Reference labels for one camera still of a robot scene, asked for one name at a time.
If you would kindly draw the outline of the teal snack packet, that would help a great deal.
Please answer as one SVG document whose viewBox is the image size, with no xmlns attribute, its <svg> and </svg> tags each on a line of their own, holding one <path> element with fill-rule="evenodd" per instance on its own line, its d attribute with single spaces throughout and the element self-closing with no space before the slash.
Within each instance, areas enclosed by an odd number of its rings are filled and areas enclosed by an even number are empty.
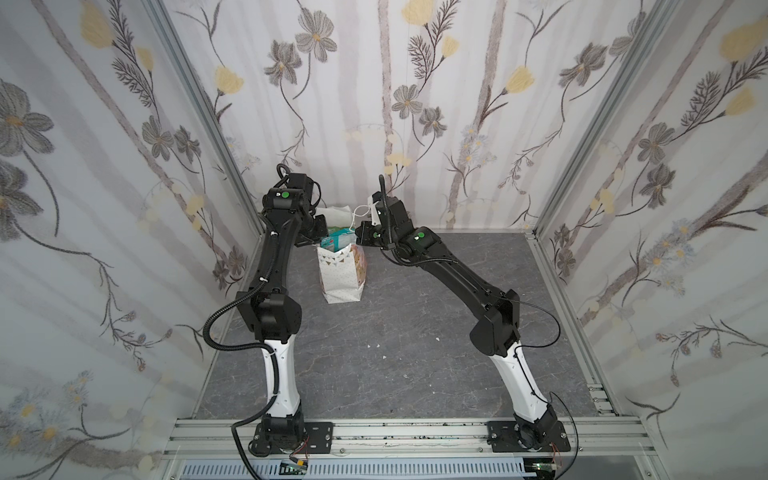
<svg viewBox="0 0 768 480">
<path fill-rule="evenodd" d="M 355 232 L 350 228 L 332 228 L 320 241 L 320 247 L 329 252 L 338 252 L 356 243 Z"/>
</svg>

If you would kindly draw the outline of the white cartoon paper gift bag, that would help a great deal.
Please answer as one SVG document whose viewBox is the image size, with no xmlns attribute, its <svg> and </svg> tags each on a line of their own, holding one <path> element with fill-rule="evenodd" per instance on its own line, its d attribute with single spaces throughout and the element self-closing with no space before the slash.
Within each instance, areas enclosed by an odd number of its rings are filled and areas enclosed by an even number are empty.
<svg viewBox="0 0 768 480">
<path fill-rule="evenodd" d="M 367 205 L 359 205 L 354 209 L 349 206 L 319 208 L 317 212 L 325 216 L 329 232 L 332 228 L 350 228 L 354 231 L 367 218 L 370 210 Z M 367 273 L 363 248 L 355 243 L 338 252 L 329 252 L 319 245 L 316 252 L 325 300 L 329 304 L 360 301 Z"/>
</svg>

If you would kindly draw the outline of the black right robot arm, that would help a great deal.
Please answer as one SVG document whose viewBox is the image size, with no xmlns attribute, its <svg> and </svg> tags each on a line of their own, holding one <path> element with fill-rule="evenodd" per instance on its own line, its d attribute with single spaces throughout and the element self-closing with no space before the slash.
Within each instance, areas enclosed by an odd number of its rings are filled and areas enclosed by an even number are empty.
<svg viewBox="0 0 768 480">
<path fill-rule="evenodd" d="M 524 450 L 570 449 L 569 439 L 551 402 L 533 378 L 519 331 L 525 304 L 513 290 L 485 281 L 452 253 L 428 227 L 413 225 L 403 203 L 381 192 L 372 195 L 372 219 L 356 228 L 357 243 L 390 253 L 393 263 L 418 267 L 458 297 L 476 319 L 469 337 L 490 358 L 512 401 L 513 441 Z"/>
</svg>

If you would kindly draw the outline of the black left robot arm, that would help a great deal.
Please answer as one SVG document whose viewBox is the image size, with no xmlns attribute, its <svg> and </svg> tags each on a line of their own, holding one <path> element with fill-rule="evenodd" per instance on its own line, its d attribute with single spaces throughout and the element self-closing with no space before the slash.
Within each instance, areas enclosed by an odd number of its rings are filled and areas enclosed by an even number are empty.
<svg viewBox="0 0 768 480">
<path fill-rule="evenodd" d="M 319 185 L 308 175 L 280 164 L 279 181 L 264 195 L 260 219 L 265 236 L 254 277 L 238 311 L 264 351 L 267 411 L 249 445 L 252 454 L 265 457 L 293 451 L 305 441 L 306 429 L 296 384 L 294 340 L 302 320 L 302 307 L 289 295 L 287 273 L 293 249 L 318 243 L 327 235 L 325 218 L 317 213 L 313 196 Z"/>
</svg>

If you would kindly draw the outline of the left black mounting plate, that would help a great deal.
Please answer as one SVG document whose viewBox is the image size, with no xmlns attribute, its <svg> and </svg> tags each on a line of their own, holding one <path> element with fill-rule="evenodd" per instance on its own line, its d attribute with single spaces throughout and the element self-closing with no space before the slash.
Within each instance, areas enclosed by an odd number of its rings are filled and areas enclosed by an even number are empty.
<svg viewBox="0 0 768 480">
<path fill-rule="evenodd" d="M 332 422 L 293 422 L 271 418 L 262 421 L 249 442 L 256 457 L 276 454 L 329 454 L 333 441 Z"/>
</svg>

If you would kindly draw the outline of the black mounting plate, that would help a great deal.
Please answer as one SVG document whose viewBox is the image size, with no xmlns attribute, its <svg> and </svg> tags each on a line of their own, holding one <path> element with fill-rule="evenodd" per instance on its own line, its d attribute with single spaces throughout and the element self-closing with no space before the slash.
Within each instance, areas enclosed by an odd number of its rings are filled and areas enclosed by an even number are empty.
<svg viewBox="0 0 768 480">
<path fill-rule="evenodd" d="M 489 421 L 487 443 L 494 453 L 570 452 L 572 450 L 564 425 L 556 421 L 547 427 L 515 421 Z"/>
<path fill-rule="evenodd" d="M 276 454 L 329 454 L 333 441 L 332 422 L 293 422 L 271 418 L 262 421 L 249 442 L 256 457 Z"/>
</svg>

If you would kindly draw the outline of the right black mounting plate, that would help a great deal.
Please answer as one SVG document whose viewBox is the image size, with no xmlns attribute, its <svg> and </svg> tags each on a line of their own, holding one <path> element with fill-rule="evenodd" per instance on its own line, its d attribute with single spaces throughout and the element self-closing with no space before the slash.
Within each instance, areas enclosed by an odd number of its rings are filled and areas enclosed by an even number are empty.
<svg viewBox="0 0 768 480">
<path fill-rule="evenodd" d="M 489 421 L 487 443 L 494 453 L 570 452 L 572 450 L 564 425 L 556 421 L 547 427 L 515 421 Z"/>
</svg>

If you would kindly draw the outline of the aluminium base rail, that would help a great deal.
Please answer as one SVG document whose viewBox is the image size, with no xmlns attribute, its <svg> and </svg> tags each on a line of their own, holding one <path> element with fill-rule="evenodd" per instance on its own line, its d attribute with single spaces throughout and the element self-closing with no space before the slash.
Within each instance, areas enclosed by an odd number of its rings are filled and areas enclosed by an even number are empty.
<svg viewBox="0 0 768 480">
<path fill-rule="evenodd" d="M 563 422 L 570 452 L 494 453 L 487 443 L 493 419 L 324 420 L 332 422 L 329 454 L 315 459 L 521 458 L 528 479 L 665 479 L 657 449 L 635 417 L 582 417 Z M 255 458 L 289 460 L 287 454 Z"/>
</svg>

